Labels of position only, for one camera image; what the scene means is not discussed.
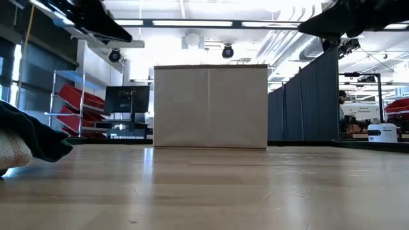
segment cardboard box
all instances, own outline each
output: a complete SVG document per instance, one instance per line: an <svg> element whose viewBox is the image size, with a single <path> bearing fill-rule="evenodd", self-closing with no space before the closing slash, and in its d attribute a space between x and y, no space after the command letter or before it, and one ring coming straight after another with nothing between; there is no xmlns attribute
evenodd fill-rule
<svg viewBox="0 0 409 230"><path fill-rule="evenodd" d="M267 66L155 67L153 144L170 148L267 146Z"/></svg>

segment computer monitor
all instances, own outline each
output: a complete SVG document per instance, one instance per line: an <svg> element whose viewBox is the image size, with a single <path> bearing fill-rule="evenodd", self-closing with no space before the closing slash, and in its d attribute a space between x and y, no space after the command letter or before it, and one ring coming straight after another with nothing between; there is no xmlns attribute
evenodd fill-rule
<svg viewBox="0 0 409 230"><path fill-rule="evenodd" d="M149 86L108 86L105 93L104 111L148 112L149 90Z"/></svg>

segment window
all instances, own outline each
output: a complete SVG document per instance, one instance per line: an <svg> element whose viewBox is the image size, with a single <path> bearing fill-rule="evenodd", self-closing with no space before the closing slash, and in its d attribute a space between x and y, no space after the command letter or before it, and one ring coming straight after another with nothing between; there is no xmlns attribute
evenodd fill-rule
<svg viewBox="0 0 409 230"><path fill-rule="evenodd" d="M14 49L14 64L13 64L13 81L18 81L20 76L20 60L21 60L21 45L16 45ZM19 87L17 83L13 82L11 86L10 93L10 104L16 106L17 93L19 92Z"/></svg>

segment ceiling light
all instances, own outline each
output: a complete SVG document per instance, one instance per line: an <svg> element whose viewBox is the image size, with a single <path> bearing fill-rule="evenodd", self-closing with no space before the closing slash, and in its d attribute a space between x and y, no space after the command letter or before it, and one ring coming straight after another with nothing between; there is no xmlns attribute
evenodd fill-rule
<svg viewBox="0 0 409 230"><path fill-rule="evenodd" d="M141 26L143 25L142 20L115 20L115 23L117 23L120 26Z"/></svg>
<svg viewBox="0 0 409 230"><path fill-rule="evenodd" d="M242 22L242 26L245 26L245 27L291 27L294 29L298 27L298 25L294 25L290 22Z"/></svg>
<svg viewBox="0 0 409 230"><path fill-rule="evenodd" d="M409 24L391 24L385 29L406 29L409 26Z"/></svg>
<svg viewBox="0 0 409 230"><path fill-rule="evenodd" d="M229 21L154 20L154 26L232 26Z"/></svg>

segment red object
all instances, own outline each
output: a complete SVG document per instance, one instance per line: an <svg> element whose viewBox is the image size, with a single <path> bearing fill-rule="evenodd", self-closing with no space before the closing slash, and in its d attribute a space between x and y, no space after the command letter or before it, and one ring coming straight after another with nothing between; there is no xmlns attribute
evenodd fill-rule
<svg viewBox="0 0 409 230"><path fill-rule="evenodd" d="M386 112L403 112L409 111L409 98L399 99L392 102L385 108Z"/></svg>
<svg viewBox="0 0 409 230"><path fill-rule="evenodd" d="M63 106L60 113L65 114L79 114L79 111L70 108L68 106ZM70 127L74 132L78 132L79 129L79 116L57 116L57 119L60 120L64 125ZM93 121L101 121L102 117L97 114L92 114L89 112L84 112L84 117L82 119L83 127L94 127Z"/></svg>
<svg viewBox="0 0 409 230"><path fill-rule="evenodd" d="M58 92L58 96L68 102L71 106L79 110L81 104L81 90L65 84ZM89 93L84 93L84 104L97 107L99 109L104 108L104 100Z"/></svg>
<svg viewBox="0 0 409 230"><path fill-rule="evenodd" d="M79 114L80 104L81 104L81 90L65 84L61 90L58 92L58 95L64 99L69 105L63 106L60 113L64 114ZM84 93L84 105L90 105L99 109L104 108L105 101L101 98L91 95L89 93ZM95 109L83 110L83 119L82 127L94 127L96 121L101 121L104 119L100 115L100 111ZM57 116L57 119L62 122L66 127L63 127L62 130L71 135L72 137L77 137L79 132L79 116ZM106 138L102 133L96 132L83 132L83 137L87 138Z"/></svg>

